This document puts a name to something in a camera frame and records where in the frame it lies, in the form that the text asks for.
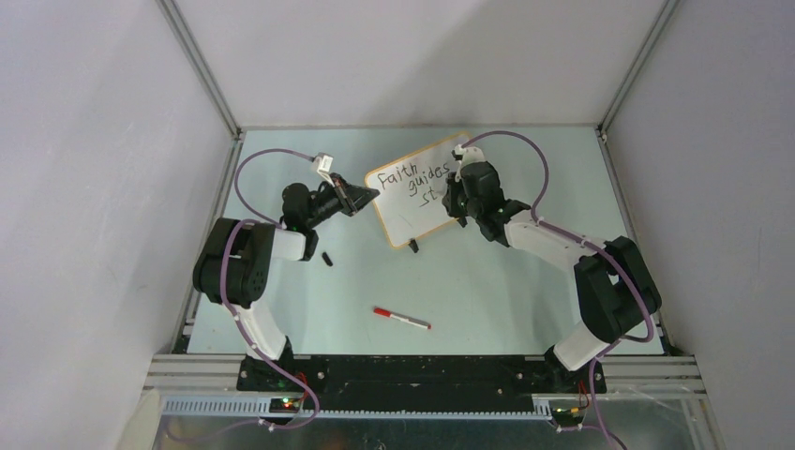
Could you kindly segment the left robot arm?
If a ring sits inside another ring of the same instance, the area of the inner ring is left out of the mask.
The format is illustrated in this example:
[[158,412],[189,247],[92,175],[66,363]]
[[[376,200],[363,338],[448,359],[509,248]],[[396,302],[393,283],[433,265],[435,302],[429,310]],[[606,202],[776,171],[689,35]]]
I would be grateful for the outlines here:
[[260,377],[272,389],[292,386],[296,365],[284,356],[288,337],[261,301],[271,262],[310,261],[319,242],[317,226],[336,214],[352,217],[379,195],[333,172],[314,190],[301,183],[285,187],[276,224],[222,217],[213,225],[193,268],[193,288],[232,315],[247,356],[264,361]]

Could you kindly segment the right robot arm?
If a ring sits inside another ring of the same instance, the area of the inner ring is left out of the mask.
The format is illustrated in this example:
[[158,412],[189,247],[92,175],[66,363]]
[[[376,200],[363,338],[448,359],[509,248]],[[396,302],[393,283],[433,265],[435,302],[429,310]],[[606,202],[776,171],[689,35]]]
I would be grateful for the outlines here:
[[661,299],[631,239],[591,239],[549,223],[530,205],[505,198],[488,162],[448,174],[442,204],[460,224],[473,219],[489,242],[531,253],[573,277],[580,319],[547,351],[545,377],[554,390],[572,390],[583,378],[582,367],[621,341],[654,338],[652,315]]

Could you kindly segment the white whiteboard yellow frame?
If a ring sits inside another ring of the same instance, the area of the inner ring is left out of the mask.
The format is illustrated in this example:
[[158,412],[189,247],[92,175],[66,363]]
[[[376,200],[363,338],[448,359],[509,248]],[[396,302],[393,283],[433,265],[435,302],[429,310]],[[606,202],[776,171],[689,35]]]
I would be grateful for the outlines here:
[[442,198],[447,175],[458,168],[452,151],[471,138],[459,132],[370,171],[365,185],[379,191],[373,201],[387,242],[403,248],[454,219]]

